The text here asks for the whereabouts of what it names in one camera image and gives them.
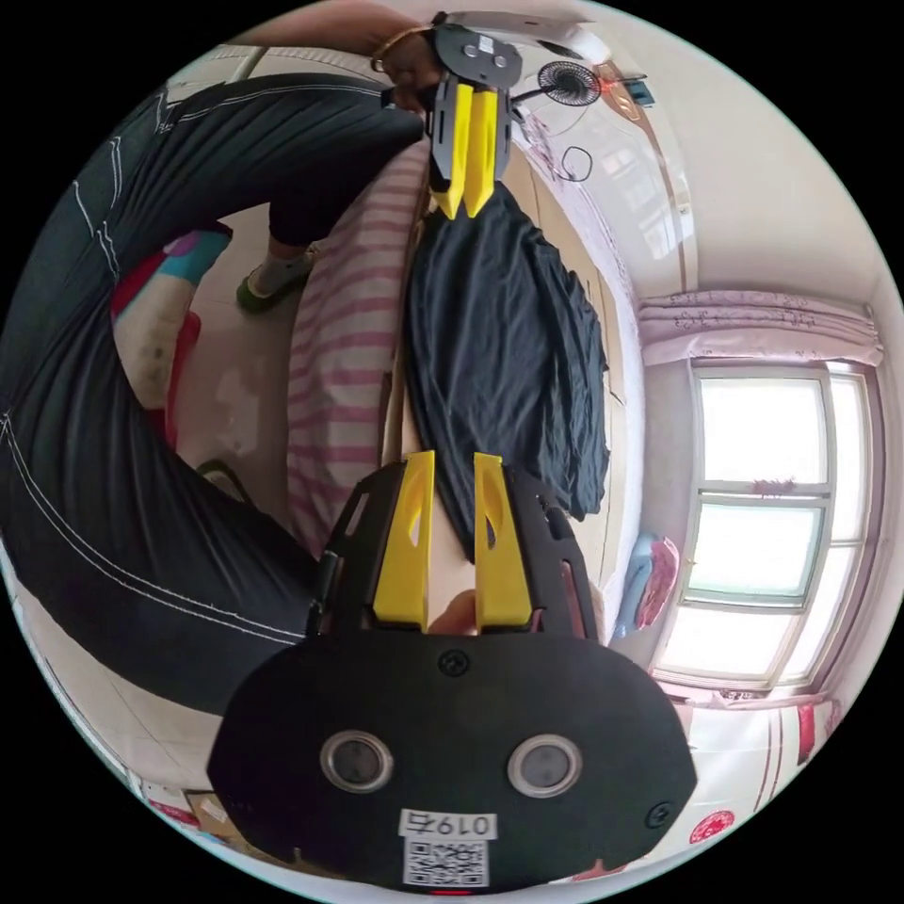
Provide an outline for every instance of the qr code sticker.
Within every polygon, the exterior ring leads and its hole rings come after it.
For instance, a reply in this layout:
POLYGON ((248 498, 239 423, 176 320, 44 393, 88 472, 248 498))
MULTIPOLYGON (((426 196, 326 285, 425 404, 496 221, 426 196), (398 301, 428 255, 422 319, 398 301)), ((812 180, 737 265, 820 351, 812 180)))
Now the qr code sticker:
POLYGON ((490 884, 485 841, 405 839, 405 884, 421 888, 486 888, 490 884))

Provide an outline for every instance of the black screw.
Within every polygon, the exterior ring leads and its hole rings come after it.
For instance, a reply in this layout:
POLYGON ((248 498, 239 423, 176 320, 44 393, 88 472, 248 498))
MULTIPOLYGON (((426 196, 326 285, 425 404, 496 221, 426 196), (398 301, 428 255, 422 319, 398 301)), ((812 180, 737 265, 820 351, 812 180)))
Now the black screw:
POLYGON ((471 665, 471 660, 461 650, 446 650, 440 656, 439 667, 443 675, 449 678, 459 678, 471 665))
POLYGON ((646 823, 648 829, 661 829, 668 821, 674 808, 666 800, 657 803, 647 814, 646 823))

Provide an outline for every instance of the electric fan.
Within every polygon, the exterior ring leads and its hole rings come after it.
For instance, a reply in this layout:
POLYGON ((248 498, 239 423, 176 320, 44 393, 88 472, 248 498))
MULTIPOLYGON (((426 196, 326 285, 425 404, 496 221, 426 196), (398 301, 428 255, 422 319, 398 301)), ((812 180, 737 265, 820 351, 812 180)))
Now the electric fan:
POLYGON ((513 97, 512 104, 545 95, 564 106, 590 106, 603 93, 599 76, 586 66, 570 60, 557 59, 546 63, 537 73, 537 81, 540 85, 538 88, 513 97))

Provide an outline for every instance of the pink striped bedsheet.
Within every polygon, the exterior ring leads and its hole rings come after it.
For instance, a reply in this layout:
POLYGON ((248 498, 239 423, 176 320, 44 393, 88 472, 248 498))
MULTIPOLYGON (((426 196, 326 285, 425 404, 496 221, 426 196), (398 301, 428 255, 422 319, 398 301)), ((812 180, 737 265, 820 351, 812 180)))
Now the pink striped bedsheet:
POLYGON ((289 355, 288 499, 296 538, 319 556, 356 484, 379 467, 383 385, 393 369, 429 144, 392 161, 321 243, 289 355))

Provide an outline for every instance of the camera lens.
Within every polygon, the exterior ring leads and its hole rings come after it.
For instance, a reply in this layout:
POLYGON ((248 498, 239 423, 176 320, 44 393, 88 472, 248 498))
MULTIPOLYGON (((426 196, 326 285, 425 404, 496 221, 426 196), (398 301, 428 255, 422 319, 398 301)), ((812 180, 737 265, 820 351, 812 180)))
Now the camera lens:
POLYGON ((324 775, 352 794, 382 788, 393 773, 393 757, 382 741, 366 732, 334 734, 320 752, 324 775))
POLYGON ((531 737, 511 755, 508 780, 529 798, 554 798, 564 794, 581 774, 581 754, 569 740, 557 734, 531 737))

